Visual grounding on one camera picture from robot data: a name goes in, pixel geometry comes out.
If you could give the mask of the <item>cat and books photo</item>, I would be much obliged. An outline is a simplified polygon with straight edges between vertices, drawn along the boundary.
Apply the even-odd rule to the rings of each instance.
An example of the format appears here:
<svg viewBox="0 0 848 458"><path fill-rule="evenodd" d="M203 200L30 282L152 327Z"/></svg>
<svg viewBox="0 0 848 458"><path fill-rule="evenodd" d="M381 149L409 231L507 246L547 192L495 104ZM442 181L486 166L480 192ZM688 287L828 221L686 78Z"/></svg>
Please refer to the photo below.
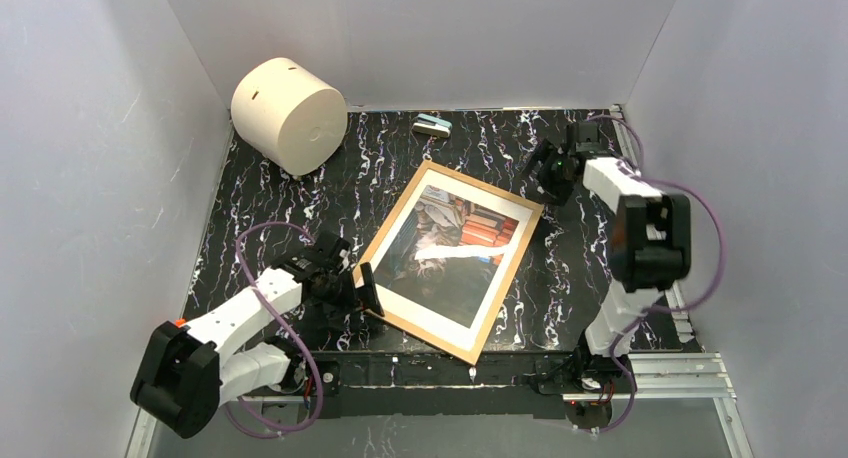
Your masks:
<svg viewBox="0 0 848 458"><path fill-rule="evenodd" d="M376 283L457 324L473 324L519 221L427 185L374 271Z"/></svg>

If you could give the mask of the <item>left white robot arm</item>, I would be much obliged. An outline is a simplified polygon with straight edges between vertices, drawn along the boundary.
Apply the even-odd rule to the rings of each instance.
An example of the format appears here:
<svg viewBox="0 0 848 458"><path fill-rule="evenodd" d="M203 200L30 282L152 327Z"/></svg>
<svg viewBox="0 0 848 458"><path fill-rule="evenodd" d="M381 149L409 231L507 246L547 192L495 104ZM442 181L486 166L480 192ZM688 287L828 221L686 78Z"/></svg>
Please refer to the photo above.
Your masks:
<svg viewBox="0 0 848 458"><path fill-rule="evenodd" d="M222 305L185 323L166 321L148 341L130 399L182 438L197 435L219 408L250 392L283 385L298 366L295 388L308 404L296 425L271 424L274 435L301 431L322 412L331 379L283 315L315 306L324 315L383 316L370 263L349 264L351 245L332 232L276 258Z"/></svg>

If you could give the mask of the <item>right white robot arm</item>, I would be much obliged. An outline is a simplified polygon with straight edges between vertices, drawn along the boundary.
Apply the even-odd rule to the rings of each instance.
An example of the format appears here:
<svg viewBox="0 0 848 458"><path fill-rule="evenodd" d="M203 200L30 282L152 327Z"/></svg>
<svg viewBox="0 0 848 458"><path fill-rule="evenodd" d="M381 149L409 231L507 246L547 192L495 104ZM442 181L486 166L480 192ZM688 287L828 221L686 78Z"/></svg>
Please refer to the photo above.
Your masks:
<svg viewBox="0 0 848 458"><path fill-rule="evenodd" d="M612 280L598 315L582 334L582 346L604 358L628 354L639 321L655 310L661 293L690 271L689 199L650 185L631 160L602 144L595 120L567 125L558 143L542 140L525 172L545 204L563 205L582 187L613 212L607 243Z"/></svg>

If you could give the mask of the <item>teal white stapler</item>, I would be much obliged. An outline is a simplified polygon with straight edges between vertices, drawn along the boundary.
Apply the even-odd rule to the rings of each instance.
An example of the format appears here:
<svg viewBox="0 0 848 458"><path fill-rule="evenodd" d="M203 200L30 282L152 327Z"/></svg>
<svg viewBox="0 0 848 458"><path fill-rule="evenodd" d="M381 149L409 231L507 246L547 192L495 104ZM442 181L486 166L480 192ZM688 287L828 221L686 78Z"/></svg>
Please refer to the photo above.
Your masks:
<svg viewBox="0 0 848 458"><path fill-rule="evenodd" d="M413 120L411 130L419 134L448 138L451 135L452 124L436 116L418 114Z"/></svg>

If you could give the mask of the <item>large white cylinder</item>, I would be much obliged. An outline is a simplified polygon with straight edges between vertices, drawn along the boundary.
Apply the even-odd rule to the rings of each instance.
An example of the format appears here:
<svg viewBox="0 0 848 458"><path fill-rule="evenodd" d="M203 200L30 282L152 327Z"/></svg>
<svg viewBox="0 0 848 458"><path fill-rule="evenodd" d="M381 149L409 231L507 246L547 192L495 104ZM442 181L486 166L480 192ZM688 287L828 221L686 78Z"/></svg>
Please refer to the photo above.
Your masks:
<svg viewBox="0 0 848 458"><path fill-rule="evenodd" d="M292 176L323 165L340 147L348 123L342 94L282 57L239 82L230 112L237 134Z"/></svg>

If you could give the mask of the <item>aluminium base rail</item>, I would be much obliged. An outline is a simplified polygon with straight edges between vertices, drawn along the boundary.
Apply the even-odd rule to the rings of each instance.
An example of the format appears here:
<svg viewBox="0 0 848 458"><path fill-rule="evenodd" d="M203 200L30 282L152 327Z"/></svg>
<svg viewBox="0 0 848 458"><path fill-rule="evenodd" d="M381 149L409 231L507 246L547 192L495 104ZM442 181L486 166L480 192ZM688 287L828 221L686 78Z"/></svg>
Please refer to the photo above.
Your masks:
<svg viewBox="0 0 848 458"><path fill-rule="evenodd" d="M324 352L329 392L305 431L242 434L223 415L182 439L146 414L131 457L749 457L736 393L717 353L636 352L636 387L611 397L531 384L553 352L487 352L475 366L436 353Z"/></svg>

